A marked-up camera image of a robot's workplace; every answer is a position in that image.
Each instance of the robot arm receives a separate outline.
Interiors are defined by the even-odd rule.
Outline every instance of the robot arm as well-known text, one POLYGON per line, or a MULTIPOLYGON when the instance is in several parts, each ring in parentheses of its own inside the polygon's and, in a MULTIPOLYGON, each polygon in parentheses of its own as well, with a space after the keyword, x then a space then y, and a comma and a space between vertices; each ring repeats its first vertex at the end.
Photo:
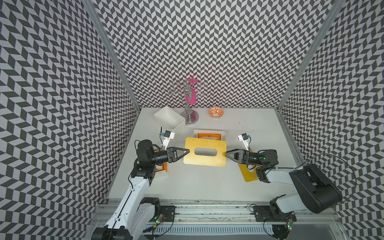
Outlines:
POLYGON ((297 193, 279 196, 270 201, 270 214, 277 219, 292 211, 310 210, 320 213, 328 207, 342 200, 341 192, 314 164, 307 164, 298 169, 284 169, 275 167, 277 161, 276 150, 248 151, 247 134, 237 136, 247 150, 235 149, 228 151, 225 156, 239 164, 257 165, 256 174, 262 182, 280 182, 294 185, 297 193))
POLYGON ((103 228, 96 228, 92 240, 137 240, 147 223, 160 212, 158 198, 143 198, 156 173, 156 165, 176 162, 188 149, 169 147, 155 152, 150 140, 137 145, 137 159, 131 172, 129 187, 119 206, 103 228), (177 156, 177 150, 184 153, 177 156))

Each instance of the white bracket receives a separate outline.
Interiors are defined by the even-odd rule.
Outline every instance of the white bracket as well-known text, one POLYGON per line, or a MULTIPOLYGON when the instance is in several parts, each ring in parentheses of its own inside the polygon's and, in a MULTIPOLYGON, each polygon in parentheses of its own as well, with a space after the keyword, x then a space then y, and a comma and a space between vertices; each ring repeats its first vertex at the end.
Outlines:
POLYGON ((165 133, 161 133, 161 136, 163 136, 163 146, 164 150, 167 150, 169 141, 175 137, 174 132, 166 131, 165 133))
POLYGON ((247 151, 249 151, 249 139, 250 139, 250 136, 247 135, 246 133, 243 133, 243 134, 237 136, 237 140, 239 142, 243 142, 247 151))

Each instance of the white box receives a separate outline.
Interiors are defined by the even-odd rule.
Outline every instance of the white box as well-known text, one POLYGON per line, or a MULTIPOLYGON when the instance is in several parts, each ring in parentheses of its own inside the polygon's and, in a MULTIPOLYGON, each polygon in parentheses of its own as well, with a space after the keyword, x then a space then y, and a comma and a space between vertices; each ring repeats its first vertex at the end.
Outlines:
POLYGON ((166 106, 153 115, 156 122, 165 130, 181 132, 185 129, 185 118, 166 106))

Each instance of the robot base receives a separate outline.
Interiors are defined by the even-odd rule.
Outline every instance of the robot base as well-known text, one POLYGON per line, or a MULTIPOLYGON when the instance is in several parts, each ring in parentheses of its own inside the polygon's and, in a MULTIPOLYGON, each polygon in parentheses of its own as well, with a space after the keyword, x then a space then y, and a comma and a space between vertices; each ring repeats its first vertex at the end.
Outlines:
MULTIPOLYGON (((175 206, 160 206, 160 212, 163 212, 165 216, 164 222, 173 222, 175 218, 175 206)), ((156 222, 155 217, 153 217, 150 222, 156 222)))
POLYGON ((296 222, 296 216, 294 212, 288 214, 276 215, 271 212, 270 206, 254 206, 253 212, 257 222, 264 222, 266 219, 271 219, 276 222, 286 222, 287 219, 291 219, 296 222))

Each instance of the yellow cutting board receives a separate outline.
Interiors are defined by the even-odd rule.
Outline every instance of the yellow cutting board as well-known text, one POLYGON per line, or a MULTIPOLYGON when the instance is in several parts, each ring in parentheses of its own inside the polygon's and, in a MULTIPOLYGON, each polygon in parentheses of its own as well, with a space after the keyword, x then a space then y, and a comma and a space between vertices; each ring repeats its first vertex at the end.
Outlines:
POLYGON ((187 137, 185 139, 185 148, 189 149, 189 153, 184 156, 185 164, 225 167, 227 161, 225 156, 227 152, 227 142, 225 141, 187 137), (215 149, 217 154, 214 157, 196 155, 195 149, 198 147, 215 149))
POLYGON ((239 164, 239 168, 241 173, 243 174, 243 178, 246 182, 252 182, 258 179, 256 174, 256 166, 254 169, 249 170, 245 164, 239 164))

